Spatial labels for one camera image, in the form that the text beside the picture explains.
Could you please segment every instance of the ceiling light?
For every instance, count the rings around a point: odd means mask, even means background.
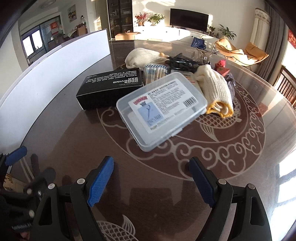
[[[46,1],[45,3],[43,3],[40,7],[41,7],[41,8],[46,8],[46,7],[48,7],[48,6],[52,5],[52,4],[54,4],[55,1],[56,1],[56,0],[48,0],[48,1]]]

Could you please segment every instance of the blue rubber pad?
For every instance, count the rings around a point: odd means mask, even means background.
[[[194,159],[189,161],[189,170],[204,202],[215,206],[214,189]]]
[[[23,158],[25,155],[27,155],[27,148],[25,146],[22,146],[10,154],[7,155],[5,165],[12,166],[14,163],[16,163],[18,160]]]
[[[114,160],[112,157],[109,157],[89,189],[89,198],[87,200],[87,203],[90,207],[100,201],[100,198],[109,181],[113,169]]]

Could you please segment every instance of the cardboard box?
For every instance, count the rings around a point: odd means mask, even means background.
[[[116,106],[117,100],[142,87],[139,68],[87,76],[76,94],[83,110]]]
[[[139,32],[120,33],[115,35],[115,40],[135,40],[135,36],[140,34]]]

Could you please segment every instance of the barcode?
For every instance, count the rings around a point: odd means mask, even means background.
[[[191,97],[188,100],[185,100],[183,103],[188,108],[188,107],[193,106],[196,102],[197,102],[197,100],[194,97]]]

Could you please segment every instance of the television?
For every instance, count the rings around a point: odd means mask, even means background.
[[[183,9],[170,9],[170,25],[207,31],[209,15]]]

